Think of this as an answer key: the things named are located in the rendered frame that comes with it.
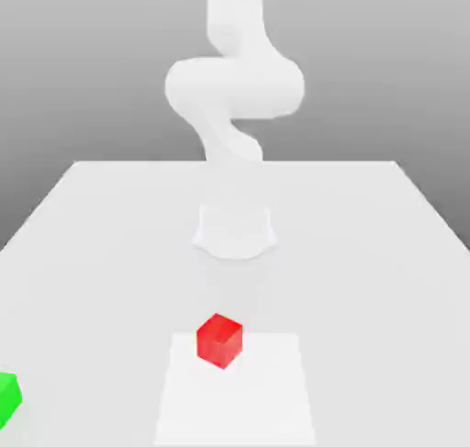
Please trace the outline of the small red cube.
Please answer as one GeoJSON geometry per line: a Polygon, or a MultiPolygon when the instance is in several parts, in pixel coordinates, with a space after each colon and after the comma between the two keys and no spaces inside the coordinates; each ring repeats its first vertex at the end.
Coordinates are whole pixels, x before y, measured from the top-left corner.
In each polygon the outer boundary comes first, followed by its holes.
{"type": "Polygon", "coordinates": [[[219,313],[213,314],[196,332],[196,355],[226,369],[243,349],[243,326],[219,313]]]}

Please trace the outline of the small green cube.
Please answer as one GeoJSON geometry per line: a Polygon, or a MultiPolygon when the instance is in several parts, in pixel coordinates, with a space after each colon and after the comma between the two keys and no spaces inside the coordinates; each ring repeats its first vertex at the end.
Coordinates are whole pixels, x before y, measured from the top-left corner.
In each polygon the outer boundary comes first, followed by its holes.
{"type": "Polygon", "coordinates": [[[22,392],[15,374],[0,372],[0,430],[22,403],[22,392]]]}

